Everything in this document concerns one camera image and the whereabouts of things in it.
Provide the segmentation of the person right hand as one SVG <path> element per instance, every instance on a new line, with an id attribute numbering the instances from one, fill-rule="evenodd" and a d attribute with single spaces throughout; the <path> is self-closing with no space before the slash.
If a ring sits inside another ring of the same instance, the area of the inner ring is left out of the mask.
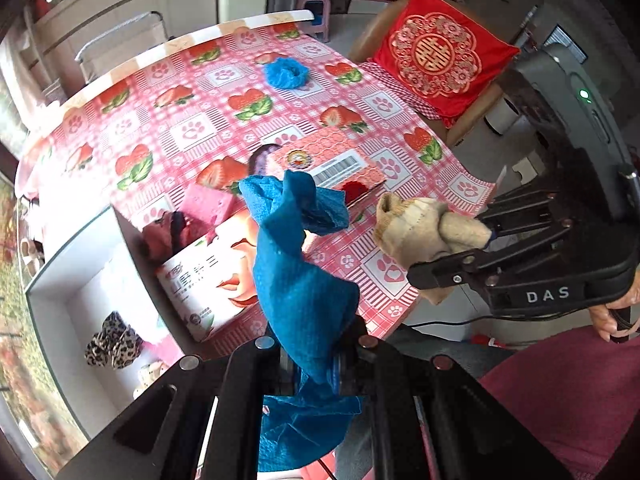
<path id="1" fill-rule="evenodd" d="M 609 304 L 590 307 L 588 309 L 593 328 L 605 341 L 622 340 L 639 330 L 639 321 L 628 327 L 623 326 L 623 318 L 620 311 L 629 309 L 639 304 L 639 271 L 634 274 L 634 282 L 626 294 Z"/>

